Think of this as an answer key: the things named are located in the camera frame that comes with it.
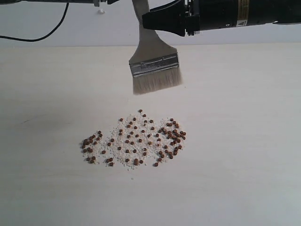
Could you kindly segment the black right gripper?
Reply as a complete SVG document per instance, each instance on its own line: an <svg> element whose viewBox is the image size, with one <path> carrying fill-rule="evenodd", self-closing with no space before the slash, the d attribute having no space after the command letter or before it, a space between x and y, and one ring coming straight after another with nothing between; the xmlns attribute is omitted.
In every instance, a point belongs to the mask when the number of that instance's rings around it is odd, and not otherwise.
<svg viewBox="0 0 301 226"><path fill-rule="evenodd" d="M184 37L200 31L199 0L174 0L143 14L143 27Z"/></svg>

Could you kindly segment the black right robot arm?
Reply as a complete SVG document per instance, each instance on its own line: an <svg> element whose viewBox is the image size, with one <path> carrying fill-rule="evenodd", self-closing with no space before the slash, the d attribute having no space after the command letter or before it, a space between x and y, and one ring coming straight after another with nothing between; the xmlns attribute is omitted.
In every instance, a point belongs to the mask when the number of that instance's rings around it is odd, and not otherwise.
<svg viewBox="0 0 301 226"><path fill-rule="evenodd" d="M184 37L199 31L301 22L300 0L174 0L142 16L143 27Z"/></svg>

